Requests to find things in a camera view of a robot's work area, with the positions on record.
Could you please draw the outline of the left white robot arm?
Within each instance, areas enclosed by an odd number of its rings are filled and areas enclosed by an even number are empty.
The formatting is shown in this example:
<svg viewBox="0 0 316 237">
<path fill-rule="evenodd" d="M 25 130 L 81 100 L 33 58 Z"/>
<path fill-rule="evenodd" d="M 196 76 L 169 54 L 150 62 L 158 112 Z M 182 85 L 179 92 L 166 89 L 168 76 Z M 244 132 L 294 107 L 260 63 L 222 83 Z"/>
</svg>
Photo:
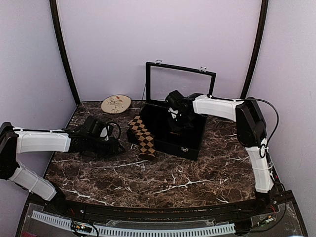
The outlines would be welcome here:
<svg viewBox="0 0 316 237">
<path fill-rule="evenodd" d="M 88 116 L 74 130 L 24 129 L 4 122 L 0 127 L 0 177 L 10 180 L 31 193 L 50 201 L 50 207 L 59 215 L 66 215 L 70 205 L 64 194 L 48 180 L 29 170 L 16 158 L 28 152 L 61 152 L 94 154 L 107 158 L 123 153 L 119 137 L 113 137 L 115 122 L 103 122 Z"/>
</svg>

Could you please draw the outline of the brown tan argyle sock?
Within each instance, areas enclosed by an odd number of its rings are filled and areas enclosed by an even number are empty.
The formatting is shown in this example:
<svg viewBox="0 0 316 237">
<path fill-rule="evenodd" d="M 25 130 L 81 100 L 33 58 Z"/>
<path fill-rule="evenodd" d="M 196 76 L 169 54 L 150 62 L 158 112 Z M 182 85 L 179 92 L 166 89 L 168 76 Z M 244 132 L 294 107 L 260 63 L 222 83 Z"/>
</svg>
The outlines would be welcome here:
<svg viewBox="0 0 316 237">
<path fill-rule="evenodd" d="M 154 135 L 145 127 L 140 116 L 135 116 L 129 123 L 129 128 L 139 142 L 139 158 L 153 160 L 156 156 Z"/>
</svg>

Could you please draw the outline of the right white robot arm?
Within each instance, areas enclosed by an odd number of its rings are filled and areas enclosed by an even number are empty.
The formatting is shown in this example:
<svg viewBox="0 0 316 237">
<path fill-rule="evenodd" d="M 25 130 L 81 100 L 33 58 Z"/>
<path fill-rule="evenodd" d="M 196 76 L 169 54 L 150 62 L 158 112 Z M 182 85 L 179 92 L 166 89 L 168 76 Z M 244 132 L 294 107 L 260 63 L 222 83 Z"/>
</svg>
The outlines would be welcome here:
<svg viewBox="0 0 316 237">
<path fill-rule="evenodd" d="M 188 97 L 175 90 L 166 97 L 173 131 L 191 129 L 196 115 L 211 115 L 232 120 L 237 126 L 237 139 L 245 147 L 255 177 L 255 189 L 267 194 L 274 185 L 272 162 L 268 152 L 266 122 L 258 105 L 259 99 L 218 98 L 194 93 Z"/>
</svg>

